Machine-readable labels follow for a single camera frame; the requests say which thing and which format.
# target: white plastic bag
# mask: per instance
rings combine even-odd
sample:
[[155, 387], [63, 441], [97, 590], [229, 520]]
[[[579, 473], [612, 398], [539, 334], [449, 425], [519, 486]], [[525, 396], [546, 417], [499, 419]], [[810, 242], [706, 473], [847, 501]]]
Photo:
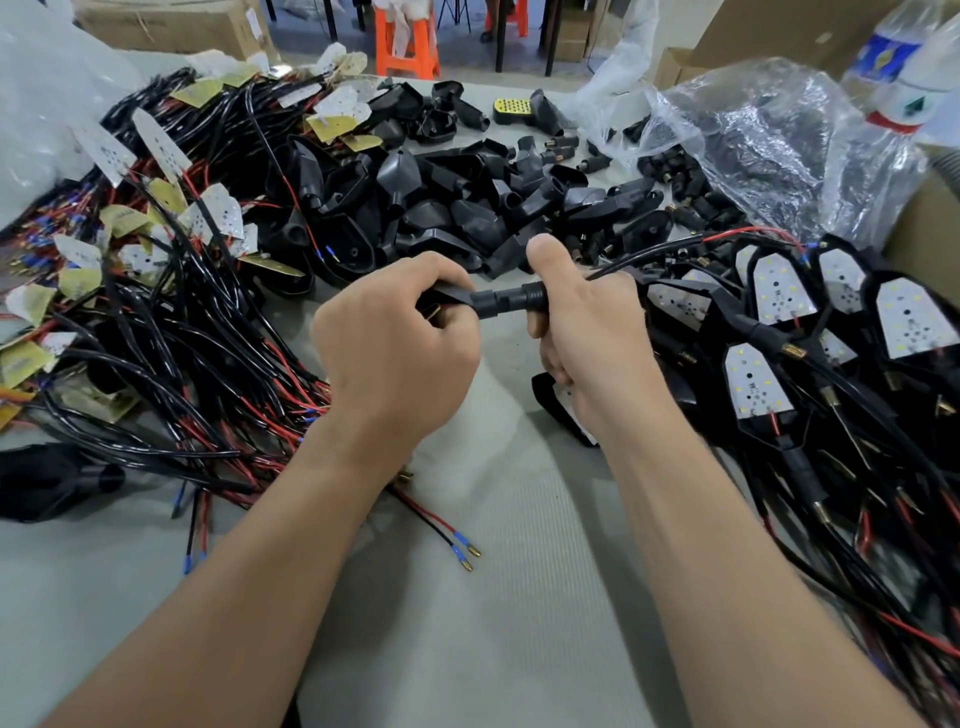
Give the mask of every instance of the white plastic bag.
[[67, 122], [99, 120], [144, 85], [112, 48], [36, 0], [0, 2], [0, 225], [93, 164]]
[[752, 222], [806, 242], [832, 232], [882, 248], [926, 169], [909, 136], [868, 124], [830, 76], [786, 59], [646, 93], [652, 112], [635, 158], [683, 144]]

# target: table surface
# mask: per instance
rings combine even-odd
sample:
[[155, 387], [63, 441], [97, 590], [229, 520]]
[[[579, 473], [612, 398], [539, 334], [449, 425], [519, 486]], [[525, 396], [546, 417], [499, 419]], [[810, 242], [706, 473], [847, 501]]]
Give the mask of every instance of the table surface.
[[[171, 61], [138, 63], [149, 72]], [[421, 90], [429, 84], [414, 82]], [[464, 98], [529, 91], [466, 85]], [[533, 133], [491, 126], [508, 144]], [[463, 145], [479, 133], [462, 130]], [[598, 186], [629, 179], [611, 168]], [[528, 277], [514, 271], [496, 287]], [[488, 285], [478, 280], [480, 285]], [[307, 331], [323, 299], [270, 316], [319, 370]], [[418, 448], [417, 498], [480, 547], [466, 573], [397, 503], [376, 504], [337, 584], [300, 687], [303, 725], [689, 725], [616, 486], [534, 400], [541, 371], [522, 315], [481, 325], [483, 361], [453, 420]], [[3, 447], [36, 437], [15, 427]], [[0, 704], [37, 722], [181, 579], [175, 482], [98, 499], [47, 523], [0, 523]], [[216, 536], [239, 517], [218, 502]]]

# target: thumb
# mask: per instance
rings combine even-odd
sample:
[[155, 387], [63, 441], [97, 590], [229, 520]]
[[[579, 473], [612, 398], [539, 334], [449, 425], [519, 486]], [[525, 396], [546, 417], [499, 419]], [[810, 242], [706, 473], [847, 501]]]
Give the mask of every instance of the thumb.
[[440, 312], [441, 335], [457, 356], [474, 369], [480, 363], [480, 319], [468, 305], [444, 306]]
[[583, 274], [573, 264], [570, 253], [553, 235], [534, 235], [527, 243], [527, 261], [540, 276], [551, 299], [585, 285]]

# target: table leg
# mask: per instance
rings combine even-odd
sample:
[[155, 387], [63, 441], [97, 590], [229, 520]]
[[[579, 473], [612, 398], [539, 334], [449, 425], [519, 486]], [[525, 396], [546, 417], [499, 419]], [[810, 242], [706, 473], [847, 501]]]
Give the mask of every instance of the table leg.
[[507, 0], [496, 6], [496, 72], [503, 73], [503, 45], [507, 40]]
[[330, 0], [324, 0], [324, 11], [326, 12], [326, 28], [330, 31], [330, 42], [337, 42], [337, 21], [333, 19], [333, 5]]
[[546, 73], [543, 74], [544, 76], [553, 73], [553, 59], [557, 55], [557, 41], [560, 40], [560, 20], [564, 14], [562, 0], [553, 0], [550, 4], [553, 6], [553, 12], [550, 13], [553, 15], [553, 21], [550, 28], [550, 48], [546, 52]]

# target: brass bullet connector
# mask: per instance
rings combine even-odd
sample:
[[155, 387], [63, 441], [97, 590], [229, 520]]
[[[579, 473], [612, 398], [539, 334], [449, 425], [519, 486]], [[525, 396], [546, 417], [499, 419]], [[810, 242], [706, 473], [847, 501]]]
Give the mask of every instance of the brass bullet connector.
[[796, 344], [784, 344], [780, 351], [794, 359], [803, 359], [806, 356], [806, 349], [801, 349]]

